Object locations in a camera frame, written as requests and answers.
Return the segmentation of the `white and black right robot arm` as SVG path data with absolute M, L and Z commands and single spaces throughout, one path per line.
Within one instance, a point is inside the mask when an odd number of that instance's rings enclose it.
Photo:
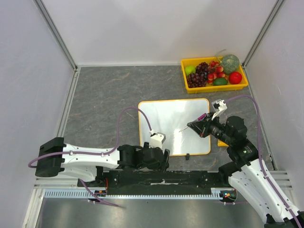
M 231 186 L 255 209 L 266 228 L 302 228 L 304 213 L 295 206 L 279 187 L 258 149 L 247 138 L 247 127 L 238 116 L 220 123 L 213 113 L 187 123 L 201 138 L 214 136 L 228 145 L 231 162 L 219 167 L 218 183 Z

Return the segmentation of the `orange framed whiteboard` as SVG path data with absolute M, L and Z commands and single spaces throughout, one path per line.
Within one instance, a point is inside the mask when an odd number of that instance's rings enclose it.
M 209 113 L 208 99 L 143 101 L 138 108 L 146 114 L 155 132 L 165 134 L 163 148 L 170 150 L 170 156 L 210 153 L 210 137 L 200 138 L 193 130 L 186 128 L 187 123 Z

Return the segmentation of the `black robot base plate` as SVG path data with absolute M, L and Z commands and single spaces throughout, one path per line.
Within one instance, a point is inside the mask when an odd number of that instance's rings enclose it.
M 212 188 L 231 188 L 219 172 L 208 171 L 104 171 L 90 188 L 107 187 L 109 195 L 198 195 Z

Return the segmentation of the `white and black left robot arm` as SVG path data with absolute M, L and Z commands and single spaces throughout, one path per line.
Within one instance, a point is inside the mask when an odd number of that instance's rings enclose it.
M 124 144 L 116 148 L 86 148 L 64 142 L 56 137 L 40 146 L 38 157 L 30 162 L 35 176 L 51 178 L 66 175 L 99 187 L 104 182 L 100 168 L 136 171 L 147 168 L 165 171 L 169 166 L 170 150 L 163 149 L 164 135 L 156 133 L 143 146 Z

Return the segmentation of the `white marker with purple cap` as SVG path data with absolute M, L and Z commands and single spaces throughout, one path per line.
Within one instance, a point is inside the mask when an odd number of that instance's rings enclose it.
M 199 116 L 199 117 L 196 119 L 196 121 L 202 120 L 206 115 L 207 115 L 206 113 L 202 114 L 201 116 Z M 183 129 L 181 129 L 180 132 L 183 132 L 183 131 L 186 130 L 187 128 L 188 128 L 188 125 L 186 125 Z

